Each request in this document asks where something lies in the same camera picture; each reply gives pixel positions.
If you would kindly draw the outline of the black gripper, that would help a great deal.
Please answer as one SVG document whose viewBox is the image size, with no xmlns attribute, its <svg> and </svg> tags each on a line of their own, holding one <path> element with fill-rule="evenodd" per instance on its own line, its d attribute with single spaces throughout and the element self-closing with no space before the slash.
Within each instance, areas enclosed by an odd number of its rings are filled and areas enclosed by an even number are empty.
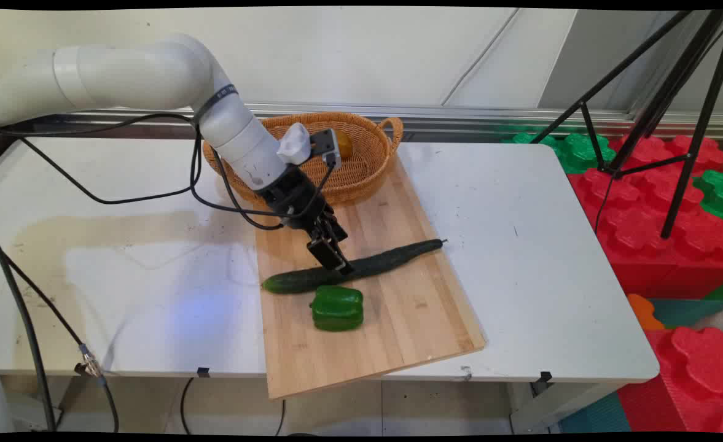
<svg viewBox="0 0 723 442">
<path fill-rule="evenodd" d="M 287 227 L 310 233 L 307 249 L 325 269 L 348 275 L 354 268 L 338 246 L 348 235 L 322 194 L 331 171 L 333 168 L 329 168 L 319 185 L 315 185 L 302 169 L 288 165 L 279 178 L 256 190 L 256 194 L 272 212 L 284 219 Z"/>
</svg>

